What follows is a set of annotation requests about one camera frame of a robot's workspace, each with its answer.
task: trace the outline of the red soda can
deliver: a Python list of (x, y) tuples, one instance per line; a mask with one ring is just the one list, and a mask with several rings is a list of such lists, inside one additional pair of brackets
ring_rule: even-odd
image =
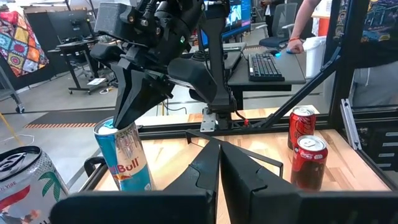
[(328, 149), (316, 136), (301, 136), (294, 148), (290, 182), (304, 190), (320, 190), (325, 173)]
[(287, 134), (287, 146), (293, 149), (297, 139), (304, 135), (313, 135), (317, 117), (310, 108), (297, 106), (293, 108), (289, 119), (289, 133)]

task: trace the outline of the white bucket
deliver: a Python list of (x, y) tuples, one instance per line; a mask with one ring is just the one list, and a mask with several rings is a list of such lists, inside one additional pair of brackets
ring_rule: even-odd
[(326, 36), (308, 38), (303, 48), (307, 53), (305, 78), (312, 78), (319, 73), (326, 49)]

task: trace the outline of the soda can lid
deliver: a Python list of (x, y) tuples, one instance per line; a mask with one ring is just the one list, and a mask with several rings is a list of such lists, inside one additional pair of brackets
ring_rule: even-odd
[(326, 148), (326, 142), (322, 138), (311, 135), (299, 137), (297, 144), (302, 149), (312, 152), (322, 151)]
[(293, 108), (293, 113), (299, 116), (311, 116), (315, 114), (312, 109), (307, 108), (306, 106), (296, 106)]
[(117, 131), (118, 129), (113, 126), (113, 118), (106, 118), (94, 127), (94, 133), (103, 136), (114, 134)]
[(29, 168), (41, 153), (37, 146), (23, 146), (0, 154), (0, 182)]

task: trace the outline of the patterned blanket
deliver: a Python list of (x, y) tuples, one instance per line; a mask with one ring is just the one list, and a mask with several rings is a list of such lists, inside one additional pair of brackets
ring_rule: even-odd
[(0, 53), (16, 77), (34, 72), (49, 62), (29, 22), (16, 11), (0, 12)]

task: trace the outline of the red bull can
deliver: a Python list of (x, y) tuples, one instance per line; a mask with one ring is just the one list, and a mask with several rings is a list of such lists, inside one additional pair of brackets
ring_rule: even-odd
[(117, 130), (113, 118), (94, 127), (95, 138), (120, 190), (154, 190), (144, 149), (135, 123)]
[(50, 224), (69, 191), (49, 156), (24, 146), (0, 154), (0, 223)]

